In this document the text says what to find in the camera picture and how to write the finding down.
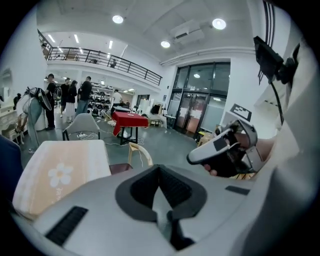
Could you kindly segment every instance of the glass door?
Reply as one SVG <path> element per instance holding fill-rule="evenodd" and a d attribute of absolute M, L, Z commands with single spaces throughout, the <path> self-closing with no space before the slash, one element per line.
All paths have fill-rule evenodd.
<path fill-rule="evenodd" d="M 178 132 L 194 137 L 206 105 L 206 94 L 184 93 L 175 123 Z"/>

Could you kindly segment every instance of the ceiling light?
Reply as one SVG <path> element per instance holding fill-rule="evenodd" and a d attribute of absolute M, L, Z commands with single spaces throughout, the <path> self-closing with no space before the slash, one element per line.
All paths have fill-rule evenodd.
<path fill-rule="evenodd" d="M 168 41 L 162 41 L 162 42 L 161 42 L 161 46 L 162 46 L 163 48 L 169 48 L 169 47 L 170 47 L 170 43 L 169 43 Z"/>
<path fill-rule="evenodd" d="M 79 44 L 78 36 L 74 34 L 75 41 Z"/>
<path fill-rule="evenodd" d="M 124 22 L 124 18 L 122 18 L 120 15 L 115 15 L 112 17 L 112 20 L 114 23 L 121 24 Z"/>
<path fill-rule="evenodd" d="M 217 29 L 217 30 L 223 30 L 226 27 L 226 22 L 221 19 L 221 18 L 216 18 L 212 21 L 212 25 Z"/>
<path fill-rule="evenodd" d="M 56 42 L 56 41 L 52 38 L 52 36 L 51 36 L 50 34 L 48 34 L 48 37 L 51 39 L 52 42 L 54 42 L 54 43 Z"/>

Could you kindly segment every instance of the black jacket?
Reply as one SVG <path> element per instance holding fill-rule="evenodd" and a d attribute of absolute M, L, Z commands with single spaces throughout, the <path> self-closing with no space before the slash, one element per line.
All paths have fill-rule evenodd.
<path fill-rule="evenodd" d="M 67 103 L 75 103 L 76 102 L 76 98 L 75 96 L 77 96 L 77 88 L 75 85 L 70 86 L 69 90 L 68 90 L 68 95 L 66 97 L 66 102 Z"/>

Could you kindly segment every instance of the gray floor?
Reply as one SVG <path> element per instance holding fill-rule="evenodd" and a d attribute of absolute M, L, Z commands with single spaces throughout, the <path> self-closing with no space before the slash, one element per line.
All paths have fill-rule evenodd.
<path fill-rule="evenodd" d="M 62 141 L 62 131 L 68 126 L 65 123 L 65 117 L 60 118 L 59 114 L 55 114 L 55 130 L 51 131 L 39 131 L 39 142 L 43 141 Z M 107 124 L 107 122 L 101 121 L 97 123 L 101 128 L 101 139 L 108 144 L 119 144 L 120 139 L 114 137 L 111 132 L 113 127 Z M 164 129 L 162 127 L 151 126 L 147 129 L 139 128 L 138 137 L 143 139 L 142 146 L 151 155 L 154 164 L 174 165 L 181 168 L 185 168 L 202 175 L 207 175 L 201 165 L 190 165 L 187 162 L 187 154 L 196 147 L 196 142 L 173 129 Z M 71 140 L 77 140 L 77 137 L 71 136 Z M 122 164 L 128 162 L 129 146 L 108 145 L 106 149 L 110 164 Z M 24 145 L 21 145 L 21 159 L 22 166 L 25 167 L 31 158 L 31 154 L 28 153 L 30 147 L 30 138 L 28 135 L 24 138 Z M 143 167 L 147 166 L 146 159 L 142 156 Z M 131 165 L 133 168 L 140 168 L 142 166 L 140 154 L 134 152 L 132 155 Z"/>

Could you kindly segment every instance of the flower pattern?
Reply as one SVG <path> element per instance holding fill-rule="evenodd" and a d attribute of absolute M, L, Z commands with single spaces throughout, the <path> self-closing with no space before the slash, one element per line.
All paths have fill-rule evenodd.
<path fill-rule="evenodd" d="M 56 169 L 51 169 L 48 171 L 48 176 L 51 178 L 50 186 L 55 188 L 58 186 L 59 182 L 64 185 L 68 185 L 71 181 L 71 176 L 69 175 L 73 171 L 72 166 L 65 166 L 63 162 L 56 165 Z"/>

